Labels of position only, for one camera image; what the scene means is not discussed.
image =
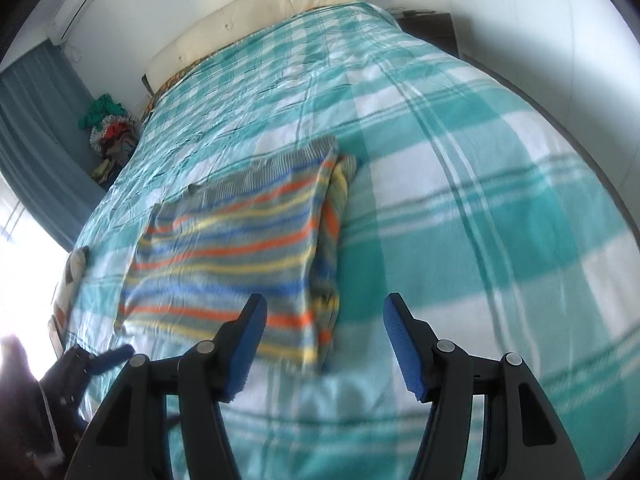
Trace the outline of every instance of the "air conditioner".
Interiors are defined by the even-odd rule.
[[[82,14],[93,0],[64,0],[49,28],[49,39],[54,45],[65,43]]]

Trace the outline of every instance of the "dark brown nightstand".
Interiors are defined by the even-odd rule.
[[[400,28],[414,38],[427,41],[447,54],[460,57],[453,21],[448,12],[405,10],[395,15]]]

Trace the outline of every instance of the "striped sweater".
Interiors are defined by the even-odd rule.
[[[352,156],[335,137],[262,158],[157,204],[120,294],[116,329],[211,338],[252,292],[268,303],[258,355],[317,372],[338,313],[337,241]]]

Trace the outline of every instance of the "cream tufted headboard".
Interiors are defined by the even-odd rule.
[[[153,92],[191,63],[270,25],[317,7],[358,0],[235,0],[202,18],[146,66]]]

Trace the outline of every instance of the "green plaid bedsheet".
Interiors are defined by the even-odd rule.
[[[68,345],[131,342],[152,358],[192,346],[177,333],[113,329],[151,208],[325,134],[360,165],[340,235],[334,348],[316,378],[254,363],[245,391],[223,407],[242,477],[408,477],[428,406],[406,391],[383,327],[383,298],[396,291],[467,352],[521,354],[587,477],[603,478],[640,430],[631,232],[595,174],[529,105],[364,3],[257,32],[159,100],[78,240],[90,256]],[[85,413],[116,374],[92,382]],[[478,464],[477,400],[465,478]],[[172,449],[183,478],[177,432]]]

